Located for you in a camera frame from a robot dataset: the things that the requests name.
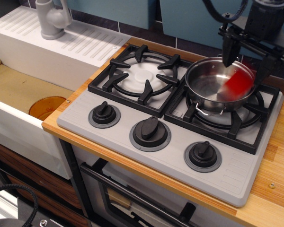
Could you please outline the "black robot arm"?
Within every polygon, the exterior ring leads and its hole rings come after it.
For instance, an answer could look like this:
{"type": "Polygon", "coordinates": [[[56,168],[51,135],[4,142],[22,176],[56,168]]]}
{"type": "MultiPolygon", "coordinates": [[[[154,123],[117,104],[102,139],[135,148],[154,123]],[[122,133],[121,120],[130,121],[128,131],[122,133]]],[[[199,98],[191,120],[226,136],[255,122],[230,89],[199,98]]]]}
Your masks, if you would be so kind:
{"type": "Polygon", "coordinates": [[[272,71],[284,67],[283,25],[284,0],[255,0],[247,17],[224,22],[219,33],[223,36],[225,67],[236,60],[241,48],[259,55],[262,62],[254,80],[254,86],[258,87],[272,71]]]}

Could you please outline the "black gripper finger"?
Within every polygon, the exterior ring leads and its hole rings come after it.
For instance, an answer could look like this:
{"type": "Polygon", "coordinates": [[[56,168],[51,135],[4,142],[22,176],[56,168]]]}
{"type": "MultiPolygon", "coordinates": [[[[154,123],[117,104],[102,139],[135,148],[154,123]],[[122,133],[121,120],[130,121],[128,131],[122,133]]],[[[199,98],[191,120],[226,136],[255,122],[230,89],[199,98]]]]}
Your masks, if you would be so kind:
{"type": "Polygon", "coordinates": [[[276,60],[273,56],[265,56],[256,72],[254,87],[258,87],[275,68],[276,60]]]}
{"type": "Polygon", "coordinates": [[[222,44],[222,62],[225,67],[231,66],[236,60],[240,53],[240,43],[230,35],[223,37],[222,44]]]}

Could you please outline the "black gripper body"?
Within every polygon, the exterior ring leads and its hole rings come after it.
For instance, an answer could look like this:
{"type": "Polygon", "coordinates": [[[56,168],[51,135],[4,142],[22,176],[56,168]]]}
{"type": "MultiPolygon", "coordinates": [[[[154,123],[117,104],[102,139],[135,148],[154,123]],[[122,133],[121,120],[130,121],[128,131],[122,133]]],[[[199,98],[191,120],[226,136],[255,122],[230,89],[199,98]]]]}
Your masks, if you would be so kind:
{"type": "Polygon", "coordinates": [[[284,67],[284,15],[283,14],[249,14],[248,17],[234,17],[224,14],[224,21],[219,28],[219,35],[232,36],[245,48],[262,59],[271,55],[275,58],[275,69],[284,67]]]}

